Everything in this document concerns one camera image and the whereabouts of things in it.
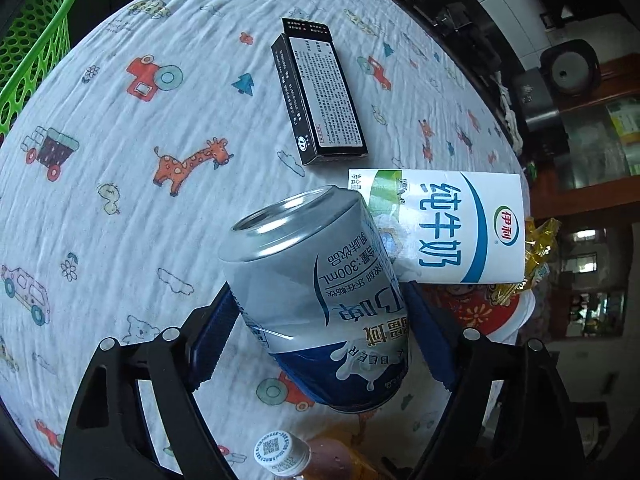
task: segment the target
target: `bottle cap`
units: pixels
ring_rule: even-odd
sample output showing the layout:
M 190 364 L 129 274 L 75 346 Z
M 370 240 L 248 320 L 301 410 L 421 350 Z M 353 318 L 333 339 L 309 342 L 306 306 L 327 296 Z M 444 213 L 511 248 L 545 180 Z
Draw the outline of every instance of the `bottle cap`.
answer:
M 302 473 L 311 460 L 306 442 L 287 431 L 271 431 L 255 445 L 255 461 L 276 476 Z

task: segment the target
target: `flower print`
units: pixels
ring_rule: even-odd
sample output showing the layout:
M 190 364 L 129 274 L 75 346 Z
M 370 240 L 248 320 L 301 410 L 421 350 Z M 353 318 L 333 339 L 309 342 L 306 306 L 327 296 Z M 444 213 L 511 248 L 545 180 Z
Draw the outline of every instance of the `flower print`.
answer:
M 76 266 L 73 264 L 73 262 L 65 260 L 60 264 L 60 268 L 62 269 L 62 275 L 70 282 L 78 279 L 78 274 L 76 274 Z
M 487 307 L 484 303 L 480 306 L 476 305 L 473 309 L 468 308 L 466 310 L 466 316 L 462 316 L 461 319 L 466 321 L 467 327 L 476 327 L 487 320 L 492 310 L 492 308 Z
M 88 83 L 94 76 L 98 74 L 99 70 L 100 70 L 99 66 L 91 65 L 90 67 L 87 67 L 87 69 L 84 70 L 84 75 L 82 76 L 82 82 Z

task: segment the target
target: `aluminum can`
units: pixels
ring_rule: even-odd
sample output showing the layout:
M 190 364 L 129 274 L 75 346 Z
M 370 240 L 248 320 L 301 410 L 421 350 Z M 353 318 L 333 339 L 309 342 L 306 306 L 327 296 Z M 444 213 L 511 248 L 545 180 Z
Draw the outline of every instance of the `aluminum can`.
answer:
M 406 308 L 359 193 L 325 186 L 261 209 L 232 227 L 220 259 L 244 322 L 304 394 L 359 413 L 396 393 Z

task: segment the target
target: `cigarette box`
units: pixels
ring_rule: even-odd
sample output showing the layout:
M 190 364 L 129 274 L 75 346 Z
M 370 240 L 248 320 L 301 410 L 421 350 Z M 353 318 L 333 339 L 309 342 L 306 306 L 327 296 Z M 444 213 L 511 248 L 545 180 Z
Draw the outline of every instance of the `cigarette box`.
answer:
M 271 45 L 302 164 L 367 155 L 329 27 L 283 18 Z

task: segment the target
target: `blue gripper pad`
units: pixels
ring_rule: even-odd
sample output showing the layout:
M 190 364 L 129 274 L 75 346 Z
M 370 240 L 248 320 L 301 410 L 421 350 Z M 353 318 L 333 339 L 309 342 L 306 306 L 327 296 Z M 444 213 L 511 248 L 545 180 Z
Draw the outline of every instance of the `blue gripper pad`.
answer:
M 462 329 L 449 311 L 427 305 L 416 282 L 401 283 L 409 326 L 431 375 L 452 391 L 456 383 L 455 349 Z
M 191 392 L 212 377 L 239 314 L 236 300 L 226 283 L 213 303 L 202 311 L 203 316 L 210 314 L 210 317 L 191 345 L 186 385 Z

